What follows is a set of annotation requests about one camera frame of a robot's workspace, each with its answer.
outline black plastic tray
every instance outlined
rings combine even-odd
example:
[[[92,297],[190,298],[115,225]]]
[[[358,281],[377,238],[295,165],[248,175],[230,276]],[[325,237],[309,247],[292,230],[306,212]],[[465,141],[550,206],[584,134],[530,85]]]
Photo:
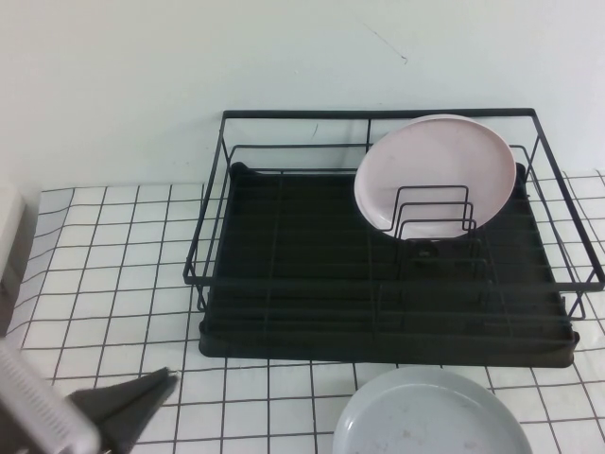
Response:
[[[505,207],[468,239],[401,241],[360,215],[352,174],[233,164],[201,353],[568,366],[579,336],[545,285],[555,280],[517,170]]]

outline white tiled countertop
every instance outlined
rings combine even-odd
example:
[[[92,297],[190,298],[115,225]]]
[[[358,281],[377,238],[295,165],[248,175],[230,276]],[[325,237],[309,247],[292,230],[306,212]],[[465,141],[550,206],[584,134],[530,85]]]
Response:
[[[542,182],[547,199],[553,183]],[[605,263],[605,181],[592,172],[568,183]],[[204,357],[197,295],[182,281],[202,191],[175,184],[43,193],[8,338],[64,394],[164,366],[181,371],[137,454],[329,453],[354,391],[403,365]],[[585,278],[589,264],[560,204],[549,203],[551,214],[574,273]],[[554,236],[541,230],[559,278],[565,269]],[[605,452],[605,297],[584,301],[587,320],[575,323],[581,341],[569,368],[445,366],[493,391],[535,454]]]

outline black dish rack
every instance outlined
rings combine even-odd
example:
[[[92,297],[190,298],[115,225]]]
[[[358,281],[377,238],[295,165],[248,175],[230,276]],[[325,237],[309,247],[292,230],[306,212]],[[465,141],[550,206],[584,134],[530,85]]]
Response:
[[[464,236],[392,238],[359,213],[349,163],[384,132],[428,114],[525,119],[533,148],[511,145],[516,185],[486,225],[476,227],[468,188],[456,186],[459,199],[438,203],[457,205],[459,216],[422,222],[459,222]],[[347,122],[346,130],[334,127]],[[544,181],[556,182],[577,229],[592,267],[585,281],[570,263]],[[546,214],[541,222],[535,203]],[[404,209],[393,211],[398,236]],[[552,244],[543,244],[545,230]],[[583,292],[605,285],[532,109],[226,111],[183,275],[205,311],[206,356],[494,366],[571,364]]]

